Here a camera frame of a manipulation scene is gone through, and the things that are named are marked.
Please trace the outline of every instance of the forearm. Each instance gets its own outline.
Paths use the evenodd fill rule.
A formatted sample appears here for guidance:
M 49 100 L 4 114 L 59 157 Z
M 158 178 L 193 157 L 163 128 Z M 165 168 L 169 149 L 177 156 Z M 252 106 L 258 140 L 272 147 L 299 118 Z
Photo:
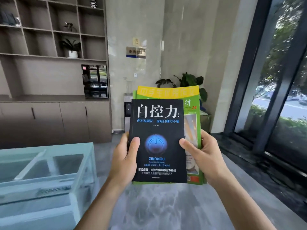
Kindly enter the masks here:
M 214 185 L 236 230 L 276 230 L 231 172 Z
M 75 230 L 106 230 L 109 227 L 113 208 L 122 191 L 122 187 L 107 178 Z

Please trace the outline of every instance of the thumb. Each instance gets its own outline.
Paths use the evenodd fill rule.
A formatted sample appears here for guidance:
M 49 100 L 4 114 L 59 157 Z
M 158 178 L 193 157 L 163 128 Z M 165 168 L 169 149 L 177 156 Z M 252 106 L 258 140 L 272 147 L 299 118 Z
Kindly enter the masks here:
M 180 146 L 185 149 L 186 151 L 188 151 L 189 153 L 191 153 L 191 155 L 194 157 L 194 159 L 197 160 L 197 158 L 199 157 L 199 154 L 201 154 L 201 150 L 199 150 L 198 148 L 196 148 L 191 142 L 189 142 L 186 139 L 180 139 L 179 140 L 179 144 Z
M 138 152 L 138 148 L 140 146 L 140 138 L 134 137 L 130 143 L 129 151 L 128 151 L 128 159 L 136 162 L 136 154 Z

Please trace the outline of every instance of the blue glowing circle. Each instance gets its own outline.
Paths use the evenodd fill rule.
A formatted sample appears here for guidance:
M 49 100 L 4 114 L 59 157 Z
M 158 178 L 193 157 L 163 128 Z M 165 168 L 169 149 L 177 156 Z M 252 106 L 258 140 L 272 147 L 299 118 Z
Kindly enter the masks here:
M 145 141 L 145 148 L 149 153 L 163 153 L 167 148 L 167 141 L 162 135 L 150 135 Z

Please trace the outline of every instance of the cabinet door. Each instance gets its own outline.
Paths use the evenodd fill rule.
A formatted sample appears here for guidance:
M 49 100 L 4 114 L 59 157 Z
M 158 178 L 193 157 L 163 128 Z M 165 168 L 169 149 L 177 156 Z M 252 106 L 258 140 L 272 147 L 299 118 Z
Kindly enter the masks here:
M 84 102 L 60 102 L 59 104 L 67 143 L 89 142 Z
M 58 102 L 32 103 L 40 145 L 65 143 L 64 126 Z
M 29 147 L 36 142 L 31 103 L 0 103 L 1 148 Z
M 87 122 L 90 140 L 94 143 L 111 142 L 112 129 L 108 102 L 87 102 Z

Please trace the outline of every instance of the road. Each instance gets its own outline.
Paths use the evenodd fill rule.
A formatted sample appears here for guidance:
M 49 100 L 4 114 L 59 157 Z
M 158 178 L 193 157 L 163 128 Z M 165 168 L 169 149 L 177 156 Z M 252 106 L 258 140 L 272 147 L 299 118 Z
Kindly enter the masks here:
M 262 108 L 269 106 L 270 99 L 259 97 L 254 99 L 253 104 L 259 105 Z M 298 100 L 286 101 L 281 113 L 282 117 L 291 117 L 293 120 L 307 117 L 307 106 L 298 103 Z

